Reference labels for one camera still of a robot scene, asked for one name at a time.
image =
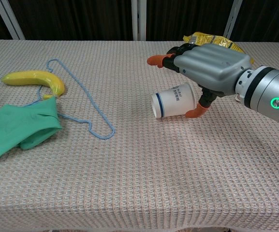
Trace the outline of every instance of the banana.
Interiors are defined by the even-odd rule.
[[[43,85],[51,88],[55,96],[60,96],[64,93],[65,87],[63,81],[56,75],[41,71],[28,70],[21,72],[10,72],[2,78],[2,82],[11,86],[23,85]],[[51,98],[52,95],[45,94],[44,99]]]

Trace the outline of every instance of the paper cup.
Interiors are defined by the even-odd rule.
[[[152,110],[156,118],[184,115],[196,107],[196,97],[189,83],[151,96]]]

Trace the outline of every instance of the yellow bag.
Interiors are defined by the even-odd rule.
[[[223,47],[230,48],[234,51],[245,53],[237,44],[233,41],[219,35],[209,35],[201,32],[195,32],[193,35],[190,36],[183,36],[183,40],[186,43],[192,43],[196,45],[203,45],[203,44],[217,44]]]

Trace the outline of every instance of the green indicator light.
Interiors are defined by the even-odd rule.
[[[279,109],[279,98],[273,98],[270,101],[270,105],[271,107],[273,107],[274,109]]]

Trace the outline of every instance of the blue stripe on cup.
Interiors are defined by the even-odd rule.
[[[162,102],[161,96],[159,95],[159,93],[156,93],[156,95],[157,95],[160,109],[161,109],[161,117],[164,117],[164,107],[163,107],[163,102]]]

